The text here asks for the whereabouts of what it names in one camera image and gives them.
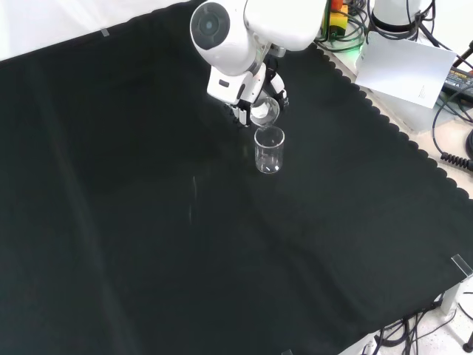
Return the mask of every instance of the white floor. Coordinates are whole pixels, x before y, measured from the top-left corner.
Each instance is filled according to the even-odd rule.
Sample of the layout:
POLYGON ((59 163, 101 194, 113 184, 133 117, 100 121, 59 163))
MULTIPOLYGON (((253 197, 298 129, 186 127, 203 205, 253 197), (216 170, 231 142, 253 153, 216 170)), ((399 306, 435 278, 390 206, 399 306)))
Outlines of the white floor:
MULTIPOLYGON (((465 292, 473 292, 473 278, 466 281, 465 292)), ((461 295, 460 304, 463 309, 473 317, 473 294, 461 295)), ((436 327, 449 320, 452 315, 445 316, 440 309, 430 311, 422 319, 418 327, 418 336, 433 331, 436 327)), ((459 308, 455 318, 444 327, 438 329, 433 334, 419 340, 419 354, 420 355, 465 355, 462 346, 468 341, 473 332, 473 320, 470 320, 459 308)), ((402 330, 399 334, 393 335, 390 339, 397 339, 402 335, 402 330)), ((369 345, 365 351, 367 354, 372 354, 374 346, 369 345)), ((381 348, 378 355, 401 355, 404 349, 404 343, 395 348, 381 348)), ((415 354, 415 349, 411 350, 411 354, 415 354)))

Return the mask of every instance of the white sheet of paper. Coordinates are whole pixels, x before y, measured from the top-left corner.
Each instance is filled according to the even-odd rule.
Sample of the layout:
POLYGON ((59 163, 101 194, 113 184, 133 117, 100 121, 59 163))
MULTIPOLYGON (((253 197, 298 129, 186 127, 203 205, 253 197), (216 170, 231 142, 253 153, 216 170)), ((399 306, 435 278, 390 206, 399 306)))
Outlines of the white sheet of paper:
POLYGON ((391 41, 370 32, 356 62, 356 84, 432 108, 455 54, 413 41, 391 41))

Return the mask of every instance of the table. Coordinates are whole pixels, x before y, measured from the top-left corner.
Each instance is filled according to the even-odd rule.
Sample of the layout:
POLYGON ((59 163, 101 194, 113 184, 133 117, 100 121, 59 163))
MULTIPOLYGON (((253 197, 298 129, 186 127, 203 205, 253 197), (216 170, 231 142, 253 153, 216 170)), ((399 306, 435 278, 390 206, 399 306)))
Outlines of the table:
POLYGON ((5 352, 338 354, 473 260, 466 196, 313 48, 281 63, 285 165, 258 173, 192 10, 1 66, 5 352))

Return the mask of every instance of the black cable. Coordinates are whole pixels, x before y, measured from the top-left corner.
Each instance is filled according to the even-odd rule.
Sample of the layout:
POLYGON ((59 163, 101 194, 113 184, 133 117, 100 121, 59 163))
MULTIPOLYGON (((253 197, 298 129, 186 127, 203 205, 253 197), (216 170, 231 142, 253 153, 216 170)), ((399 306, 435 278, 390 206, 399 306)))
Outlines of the black cable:
POLYGON ((424 311, 422 313, 422 315, 419 317, 418 316, 418 313, 415 314, 415 322, 414 322, 414 327, 412 328, 412 330, 408 333, 408 336, 406 338, 406 346, 404 347, 404 349, 402 350, 402 354, 406 354, 406 355, 410 355, 411 353, 411 347, 412 347, 412 344, 414 342, 414 337, 417 338, 417 332, 418 332, 418 326, 419 326, 419 323, 421 322, 423 316, 425 316, 425 314, 427 313, 427 311, 424 311))
POLYGON ((406 322, 407 325, 407 337, 406 337, 406 346, 404 346, 404 349, 402 350, 402 354, 410 355, 411 354, 411 344, 409 342, 409 337, 410 337, 410 331, 409 331, 409 321, 406 322))
POLYGON ((473 317, 470 316, 468 313, 466 313, 466 311, 463 309, 463 307, 461 306, 460 303, 458 303, 458 308, 471 320, 473 320, 473 317))
POLYGON ((437 148, 437 150, 441 153, 440 158, 442 160, 447 161, 450 164, 460 166, 464 169, 468 169, 470 171, 473 171, 473 160, 468 160, 468 159, 465 159, 465 158, 456 157, 454 155, 450 155, 448 153, 443 152, 442 149, 440 149, 440 147, 438 146, 437 140, 435 139, 435 124, 437 123, 437 119, 438 119, 438 116, 440 114, 440 111, 442 111, 442 109, 445 107, 445 105, 447 103, 449 103, 454 98, 459 96, 459 94, 461 94, 461 93, 463 93, 466 90, 471 89, 471 88, 473 88, 473 85, 468 85, 467 87, 462 88, 462 90, 457 91, 455 94, 450 96, 445 103, 440 105, 440 108, 438 109, 437 113, 435 114, 434 121, 432 123, 432 140, 434 141, 435 148, 437 148))
POLYGON ((384 338, 384 339, 378 338, 378 339, 377 339, 377 338, 375 337, 376 342, 377 342, 377 343, 381 343, 381 346, 385 346, 385 347, 387 347, 387 348, 394 348, 395 346, 398 346, 399 344, 401 344, 401 343, 404 341, 405 335, 406 335, 406 330, 404 330, 402 336, 401 336, 399 339, 397 339, 397 340, 391 340, 391 341, 389 341, 389 338, 392 337, 394 334, 396 334, 396 333, 399 331, 399 329, 401 329, 402 327, 406 327, 406 322, 405 322, 404 319, 401 321, 401 325, 399 325, 399 326, 398 326, 390 335, 388 335, 386 338, 384 338))
POLYGON ((432 22, 432 28, 430 29, 430 34, 433 35, 434 34, 434 29, 435 29, 435 16, 437 15, 437 10, 436 10, 436 7, 435 7, 435 0, 432 0, 430 2, 430 5, 428 8, 426 8, 421 14, 420 14, 420 17, 421 17, 421 21, 431 21, 432 22), (429 11, 430 9, 432 8, 432 17, 431 18, 427 18, 427 15, 429 14, 429 11))
MULTIPOLYGON (((357 1, 356 4, 363 4, 364 3, 364 0, 361 0, 361 1, 357 1)), ((350 46, 350 47, 345 47, 345 48, 329 48, 321 43, 323 43, 323 41, 317 41, 315 40, 313 43, 315 45, 317 45, 318 47, 322 48, 323 50, 326 50, 328 52, 332 52, 332 53, 342 53, 342 52, 347 52, 349 50, 354 50, 354 49, 357 49, 359 47, 361 47, 363 45, 363 42, 364 42, 364 36, 367 34, 368 32, 368 29, 365 25, 365 22, 367 20, 367 17, 368 17, 368 14, 361 8, 354 8, 353 9, 360 17, 360 20, 358 20, 354 15, 351 15, 349 13, 344 13, 342 11, 339 11, 339 10, 331 10, 332 13, 339 13, 339 14, 342 14, 343 16, 346 16, 348 17, 348 23, 353 23, 353 24, 356 24, 357 27, 354 29, 354 31, 352 31, 351 33, 347 34, 347 35, 341 35, 341 36, 333 36, 331 38, 329 38, 330 40, 334 40, 334 41, 340 41, 340 42, 351 42, 351 41, 356 41, 356 40, 359 40, 359 43, 354 45, 354 46, 350 46), (354 38, 349 38, 351 35, 353 35, 354 33, 357 33, 358 32, 358 35, 354 38)))
POLYGON ((316 38, 314 41, 317 41, 319 43, 323 43, 328 41, 329 38, 329 27, 330 27, 330 8, 332 7, 332 0, 327 0, 327 4, 325 5, 325 35, 324 38, 316 38))
MULTIPOLYGON (((381 332, 379 334, 380 338, 383 339, 383 335, 384 335, 384 328, 381 329, 381 332)), ((379 352, 379 349, 381 348, 381 343, 382 342, 379 342, 377 345, 376 345, 376 348, 375 348, 375 351, 372 353, 372 355, 377 355, 377 353, 379 352)))
POLYGON ((427 334, 424 334, 422 337, 418 337, 415 342, 418 342, 420 339, 424 338, 424 337, 427 337, 428 335, 438 331, 440 328, 444 327, 445 325, 449 324, 454 318, 455 316, 457 315, 457 310, 455 309, 455 312, 453 313, 453 316, 452 318, 450 318, 449 320, 447 320, 444 324, 442 325, 439 325, 436 329, 434 329, 433 331, 430 331, 429 333, 427 334))
POLYGON ((470 123, 473 123, 473 118, 468 114, 468 112, 467 112, 466 109, 465 109, 465 106, 462 105, 462 103, 459 102, 459 101, 457 102, 457 105, 458 105, 458 107, 460 107, 461 112, 463 112, 463 113, 465 114, 465 116, 468 118, 468 121, 469 121, 470 123))
MULTIPOLYGON (((460 56, 461 58, 467 59, 471 54, 473 54, 473 41, 470 42, 468 47, 469 48, 466 50, 466 52, 460 56)), ((456 61, 455 63, 453 63, 453 66, 456 68, 460 64, 461 64, 461 61, 456 61)))
POLYGON ((453 107, 451 107, 451 106, 449 105, 449 102, 448 102, 448 101, 445 101, 445 100, 442 98, 441 95, 439 95, 438 98, 440 99, 440 101, 442 101, 442 102, 445 104, 446 107, 448 107, 448 108, 450 109, 450 113, 451 113, 452 115, 458 116, 459 118, 461 118, 461 119, 464 120, 465 122, 473 123, 473 120, 472 120, 472 118, 470 117, 470 115, 469 115, 466 111, 464 111, 465 108, 464 108, 463 106, 460 107, 460 105, 461 105, 460 102, 457 102, 457 105, 458 105, 458 107, 460 107, 460 109, 462 110, 463 113, 466 113, 466 117, 463 117, 463 116, 462 116, 460 113, 458 113, 453 107))
MULTIPOLYGON (((427 28, 421 23, 419 25, 419 28, 421 29, 421 31, 423 32, 423 34, 427 37, 427 39, 436 47, 443 47, 445 48, 446 50, 449 50, 450 52, 453 52, 450 48, 448 48, 445 44, 443 44, 442 42, 440 42, 439 40, 437 40, 428 30, 427 28)), ((473 65, 471 65, 468 61, 466 61, 465 59, 461 58, 458 54, 455 53, 455 55, 457 56, 457 58, 459 60, 461 60, 463 63, 465 63, 466 65, 468 65, 470 68, 473 69, 473 65)))
POLYGON ((364 10, 364 8, 367 6, 366 0, 352 0, 349 2, 344 2, 344 5, 348 6, 348 15, 360 16, 360 19, 363 21, 363 23, 366 23, 368 19, 368 14, 364 10))
MULTIPOLYGON (((415 333, 412 335, 412 341, 414 341, 414 335, 415 335, 415 338, 417 339, 418 338, 418 330, 419 330, 419 323, 421 322, 421 320, 417 321, 417 315, 415 316, 415 333)), ((419 355, 419 343, 418 342, 415 342, 415 355, 419 355)))
MULTIPOLYGON (((370 7, 370 0, 367 0, 367 10, 368 10, 368 18, 370 19, 370 25, 373 27, 375 32, 379 33, 379 35, 381 37, 384 37, 384 38, 390 39, 390 40, 394 40, 394 41, 399 41, 401 39, 411 38, 411 37, 413 37, 414 35, 417 34, 418 27, 419 27, 420 20, 421 20, 420 16, 415 17, 415 26, 411 30, 409 30, 409 32, 407 32, 407 33, 388 33, 386 31, 380 30, 376 26, 375 22, 373 21, 372 11, 370 11, 370 8, 371 8, 370 7)), ((407 11, 408 16, 409 16, 409 23, 412 24, 411 18, 410 18, 410 13, 409 13, 409 3, 408 3, 408 1, 406 1, 406 11, 407 11)))
POLYGON ((402 325, 402 324, 403 324, 403 320, 400 320, 399 322, 395 322, 392 325, 388 325, 387 327, 384 327, 384 330, 388 331, 388 330, 393 329, 394 327, 397 327, 398 325, 402 325))

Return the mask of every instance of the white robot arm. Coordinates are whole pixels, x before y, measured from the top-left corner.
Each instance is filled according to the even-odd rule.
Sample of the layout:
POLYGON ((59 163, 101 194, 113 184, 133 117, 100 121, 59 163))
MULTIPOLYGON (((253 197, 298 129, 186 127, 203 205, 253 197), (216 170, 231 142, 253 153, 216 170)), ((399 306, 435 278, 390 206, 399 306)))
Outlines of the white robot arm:
POLYGON ((316 37, 326 0, 208 0, 191 18, 197 51, 212 66, 207 92, 225 102, 243 126, 265 83, 283 109, 288 101, 268 53, 304 50, 316 37))

